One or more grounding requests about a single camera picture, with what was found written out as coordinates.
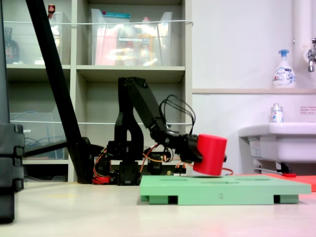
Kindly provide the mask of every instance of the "white sink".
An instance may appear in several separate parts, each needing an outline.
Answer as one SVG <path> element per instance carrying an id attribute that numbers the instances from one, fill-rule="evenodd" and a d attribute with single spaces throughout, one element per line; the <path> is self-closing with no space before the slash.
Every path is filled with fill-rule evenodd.
<path id="1" fill-rule="evenodd" d="M 276 162 L 316 163 L 316 123 L 284 122 L 245 127 L 251 155 Z"/>

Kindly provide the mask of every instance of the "green plastic board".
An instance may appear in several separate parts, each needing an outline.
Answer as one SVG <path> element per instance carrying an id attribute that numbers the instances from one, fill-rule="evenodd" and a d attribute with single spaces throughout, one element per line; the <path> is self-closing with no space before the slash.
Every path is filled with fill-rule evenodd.
<path id="1" fill-rule="evenodd" d="M 269 176 L 186 177 L 144 175 L 141 201 L 149 204 L 248 205 L 298 203 L 309 184 Z"/>

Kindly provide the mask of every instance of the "white pump bottle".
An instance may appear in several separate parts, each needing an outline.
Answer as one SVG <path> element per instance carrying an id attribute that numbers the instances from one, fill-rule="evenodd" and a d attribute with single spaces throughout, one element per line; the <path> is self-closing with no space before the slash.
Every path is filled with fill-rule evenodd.
<path id="1" fill-rule="evenodd" d="M 278 53 L 281 54 L 281 61 L 276 68 L 272 81 L 273 88 L 296 88 L 295 74 L 286 58 L 289 51 L 287 49 L 283 49 Z"/>

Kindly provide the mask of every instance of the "red cylindrical block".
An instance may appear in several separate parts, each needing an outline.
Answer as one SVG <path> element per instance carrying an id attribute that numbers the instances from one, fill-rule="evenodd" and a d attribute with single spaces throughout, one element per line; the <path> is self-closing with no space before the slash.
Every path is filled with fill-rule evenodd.
<path id="1" fill-rule="evenodd" d="M 193 170 L 208 175 L 221 175 L 227 139 L 200 134 L 197 148 L 201 152 L 202 162 L 194 162 Z"/>

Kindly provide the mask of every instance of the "white table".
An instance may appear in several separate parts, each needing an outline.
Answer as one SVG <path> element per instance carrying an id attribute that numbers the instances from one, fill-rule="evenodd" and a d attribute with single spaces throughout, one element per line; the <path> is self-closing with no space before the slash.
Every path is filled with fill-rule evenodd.
<path id="1" fill-rule="evenodd" d="M 314 237 L 316 193 L 299 204 L 148 205 L 139 187 L 27 183 L 0 237 Z"/>

